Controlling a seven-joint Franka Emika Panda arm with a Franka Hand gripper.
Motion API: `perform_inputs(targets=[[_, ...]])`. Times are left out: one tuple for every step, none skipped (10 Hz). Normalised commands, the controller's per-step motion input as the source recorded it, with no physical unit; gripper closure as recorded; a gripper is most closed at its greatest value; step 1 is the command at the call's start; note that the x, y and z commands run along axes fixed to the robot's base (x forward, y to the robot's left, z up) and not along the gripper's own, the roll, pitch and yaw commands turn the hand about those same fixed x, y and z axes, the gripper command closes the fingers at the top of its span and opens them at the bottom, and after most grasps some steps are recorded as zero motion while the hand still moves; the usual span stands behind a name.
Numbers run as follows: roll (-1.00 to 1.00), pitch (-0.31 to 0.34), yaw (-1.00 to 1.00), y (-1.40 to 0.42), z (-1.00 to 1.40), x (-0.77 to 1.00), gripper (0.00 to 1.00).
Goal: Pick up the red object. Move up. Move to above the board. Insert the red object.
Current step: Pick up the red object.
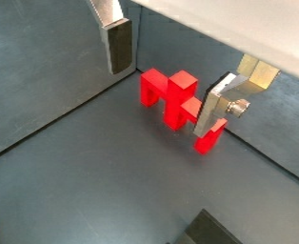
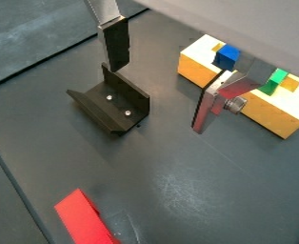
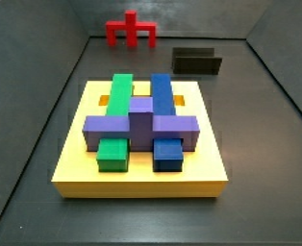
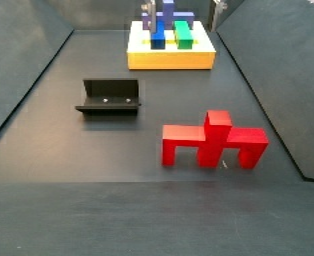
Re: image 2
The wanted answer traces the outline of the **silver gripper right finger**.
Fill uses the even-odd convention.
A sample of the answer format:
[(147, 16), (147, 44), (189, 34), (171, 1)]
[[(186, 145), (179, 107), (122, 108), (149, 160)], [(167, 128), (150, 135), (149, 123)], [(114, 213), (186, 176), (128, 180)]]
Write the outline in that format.
[(203, 91), (193, 122), (197, 133), (205, 132), (223, 110), (241, 113), (247, 104), (242, 94), (262, 87), (275, 70), (274, 65), (258, 58), (238, 62), (233, 71), (222, 70)]

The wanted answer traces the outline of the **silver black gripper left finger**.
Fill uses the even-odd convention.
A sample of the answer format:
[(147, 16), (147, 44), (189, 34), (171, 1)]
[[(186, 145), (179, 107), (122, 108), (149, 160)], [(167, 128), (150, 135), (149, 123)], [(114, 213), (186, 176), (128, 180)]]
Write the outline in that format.
[(130, 63), (128, 19), (122, 15), (116, 0), (84, 0), (98, 22), (98, 35), (106, 51), (110, 71)]

